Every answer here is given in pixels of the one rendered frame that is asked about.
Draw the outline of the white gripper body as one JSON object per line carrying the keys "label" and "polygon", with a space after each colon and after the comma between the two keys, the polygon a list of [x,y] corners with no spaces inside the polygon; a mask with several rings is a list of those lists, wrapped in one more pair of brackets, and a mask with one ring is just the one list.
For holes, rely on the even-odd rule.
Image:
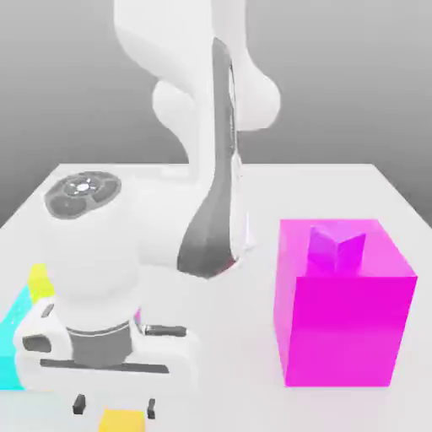
{"label": "white gripper body", "polygon": [[30,334],[15,339],[15,365],[27,390],[108,394],[176,394],[197,387],[197,339],[136,333],[132,353],[114,365],[73,359],[67,337]]}

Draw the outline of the small orange cube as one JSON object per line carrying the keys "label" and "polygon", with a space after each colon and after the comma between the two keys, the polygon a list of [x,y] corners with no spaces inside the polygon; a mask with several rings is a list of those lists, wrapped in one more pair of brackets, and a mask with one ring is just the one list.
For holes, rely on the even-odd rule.
{"label": "small orange cube", "polygon": [[105,409],[98,432],[145,432],[142,411]]}

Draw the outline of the small yellow cube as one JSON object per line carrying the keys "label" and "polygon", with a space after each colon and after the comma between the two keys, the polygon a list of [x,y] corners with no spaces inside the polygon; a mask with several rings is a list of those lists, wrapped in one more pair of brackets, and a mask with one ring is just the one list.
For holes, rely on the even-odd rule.
{"label": "small yellow cube", "polygon": [[45,264],[35,264],[31,267],[27,285],[33,304],[40,299],[52,297],[55,293]]}

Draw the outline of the small purple cube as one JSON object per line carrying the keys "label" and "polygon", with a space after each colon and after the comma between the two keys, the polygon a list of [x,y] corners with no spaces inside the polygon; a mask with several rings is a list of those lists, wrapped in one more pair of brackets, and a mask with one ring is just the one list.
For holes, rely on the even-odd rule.
{"label": "small purple cube", "polygon": [[310,228],[307,260],[322,271],[356,273],[363,260],[366,236],[353,224],[315,224]]}

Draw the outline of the large cyan box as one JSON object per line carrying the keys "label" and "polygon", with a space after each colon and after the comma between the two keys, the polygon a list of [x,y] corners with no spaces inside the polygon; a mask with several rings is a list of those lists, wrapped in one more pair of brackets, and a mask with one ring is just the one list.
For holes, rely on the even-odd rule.
{"label": "large cyan box", "polygon": [[15,366],[14,333],[32,307],[30,290],[25,286],[0,323],[0,391],[23,391]]}

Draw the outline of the large magenta box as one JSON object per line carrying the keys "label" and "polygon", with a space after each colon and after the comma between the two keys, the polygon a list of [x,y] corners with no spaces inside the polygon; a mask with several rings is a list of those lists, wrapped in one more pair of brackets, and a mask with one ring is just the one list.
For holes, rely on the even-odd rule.
{"label": "large magenta box", "polygon": [[[367,234],[356,273],[307,260],[311,227],[337,221]],[[417,279],[375,219],[281,220],[273,323],[284,384],[389,386]]]}

